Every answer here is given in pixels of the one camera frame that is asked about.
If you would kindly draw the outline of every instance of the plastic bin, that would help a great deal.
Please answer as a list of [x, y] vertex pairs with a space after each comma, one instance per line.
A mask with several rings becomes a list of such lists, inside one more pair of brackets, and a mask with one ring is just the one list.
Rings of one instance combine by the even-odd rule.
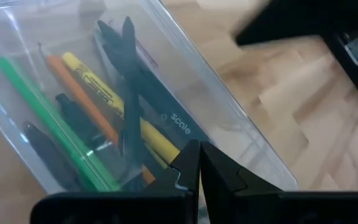
[[[126, 63], [126, 59], [110, 63], [109, 57], [117, 54], [106, 54], [103, 44], [115, 50], [117, 42], [106, 40], [98, 20], [121, 38], [119, 58], [130, 57], [136, 66]], [[135, 53], [127, 54], [130, 52], [127, 47], [133, 47]], [[100, 80], [95, 82], [87, 73], [89, 70], [73, 62], [67, 52]], [[69, 87], [69, 81], [62, 78], [64, 74], [59, 74], [61, 69], [50, 62], [51, 55], [56, 55], [55, 59], [64, 65], [76, 86]], [[146, 71], [147, 75], [138, 79], [129, 68], [140, 68], [136, 72]], [[73, 90], [78, 86], [97, 112]], [[123, 144], [126, 137], [133, 136], [133, 130], [126, 128], [133, 124], [125, 122], [127, 113], [123, 112], [122, 102], [122, 108], [110, 105], [112, 96], [107, 96], [110, 92], [105, 87], [117, 93], [122, 101], [131, 99], [131, 95], [134, 101], [139, 101], [135, 108], [140, 108], [137, 112], [144, 122], [140, 126], [143, 151], [122, 146], [126, 146]], [[162, 100], [156, 102], [154, 97]], [[134, 105], [125, 103], [126, 108], [131, 106]], [[39, 131], [31, 132], [34, 127]], [[38, 135], [29, 136], [29, 129]], [[97, 130], [90, 131], [93, 137], [101, 136], [102, 141], [87, 139], [84, 132], [91, 129]], [[158, 172], [152, 169], [158, 162], [150, 162], [148, 167], [142, 159], [159, 158], [167, 164], [175, 154], [161, 152], [164, 146], [180, 150], [191, 138], [211, 141], [238, 163], [283, 190], [297, 188], [290, 171], [157, 0], [1, 3], [0, 130], [50, 194], [71, 189], [141, 190], [147, 185], [146, 169], [158, 178]], [[150, 131], [160, 133], [171, 145], [153, 142], [155, 136]], [[54, 147], [54, 154], [43, 150], [45, 145]], [[62, 162], [51, 165], [53, 156]], [[134, 184], [139, 179], [141, 184]]]

